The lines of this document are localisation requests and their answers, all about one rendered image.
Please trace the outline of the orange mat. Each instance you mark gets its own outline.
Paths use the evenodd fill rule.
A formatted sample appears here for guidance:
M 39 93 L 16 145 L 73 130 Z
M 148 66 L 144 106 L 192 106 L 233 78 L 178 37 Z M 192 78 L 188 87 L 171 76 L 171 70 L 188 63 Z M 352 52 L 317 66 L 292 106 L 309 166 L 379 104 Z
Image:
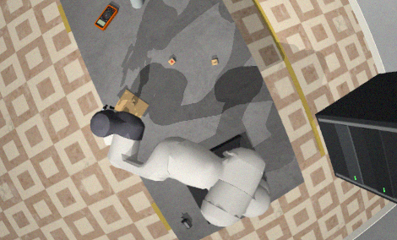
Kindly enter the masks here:
M 130 104 L 133 99 L 135 99 L 138 102 L 136 104 L 136 106 L 133 106 L 132 104 Z M 122 97 L 116 104 L 114 110 L 116 110 L 118 112 L 120 112 L 120 111 L 130 112 L 130 113 L 134 114 L 135 116 L 141 118 L 148 106 L 149 105 L 147 103 L 140 100 L 136 95 L 132 94 L 128 90 L 125 90 Z

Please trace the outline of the white bottle with blue cap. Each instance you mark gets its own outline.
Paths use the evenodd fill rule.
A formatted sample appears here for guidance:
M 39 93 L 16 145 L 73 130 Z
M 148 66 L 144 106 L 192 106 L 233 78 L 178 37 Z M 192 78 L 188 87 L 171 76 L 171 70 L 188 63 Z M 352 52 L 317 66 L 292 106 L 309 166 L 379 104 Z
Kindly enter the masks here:
M 130 0 L 133 8 L 141 8 L 144 5 L 144 0 Z

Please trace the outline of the orange block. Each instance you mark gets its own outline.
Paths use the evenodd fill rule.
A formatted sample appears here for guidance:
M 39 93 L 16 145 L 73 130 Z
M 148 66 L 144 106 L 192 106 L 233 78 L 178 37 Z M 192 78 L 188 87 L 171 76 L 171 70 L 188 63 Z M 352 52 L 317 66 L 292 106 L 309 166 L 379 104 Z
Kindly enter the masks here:
M 172 66 L 175 63 L 175 61 L 172 58 L 171 60 L 168 61 L 168 63 Z

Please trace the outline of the orange multimeter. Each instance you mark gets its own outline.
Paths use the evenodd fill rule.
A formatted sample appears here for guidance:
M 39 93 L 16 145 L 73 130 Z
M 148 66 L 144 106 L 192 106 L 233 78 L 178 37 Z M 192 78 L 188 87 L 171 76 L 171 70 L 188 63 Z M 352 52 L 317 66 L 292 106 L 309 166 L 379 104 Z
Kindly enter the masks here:
M 111 5 L 107 5 L 100 17 L 96 20 L 95 26 L 101 30 L 105 30 L 117 13 L 118 11 L 116 8 L 112 7 Z

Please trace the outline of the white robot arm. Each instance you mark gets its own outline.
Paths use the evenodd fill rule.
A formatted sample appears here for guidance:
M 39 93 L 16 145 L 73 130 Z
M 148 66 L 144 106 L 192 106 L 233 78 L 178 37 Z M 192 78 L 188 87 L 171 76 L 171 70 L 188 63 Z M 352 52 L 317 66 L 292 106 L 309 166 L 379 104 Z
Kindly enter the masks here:
M 265 161 L 258 152 L 240 147 L 223 152 L 223 159 L 189 139 L 169 137 L 143 164 L 138 162 L 138 152 L 145 126 L 140 117 L 132 115 L 107 106 L 90 120 L 92 133 L 110 145 L 107 158 L 114 167 L 155 181 L 170 177 L 207 188 L 200 210 L 216 226 L 232 226 L 242 214 L 255 217 L 268 210 L 269 185 L 261 178 Z

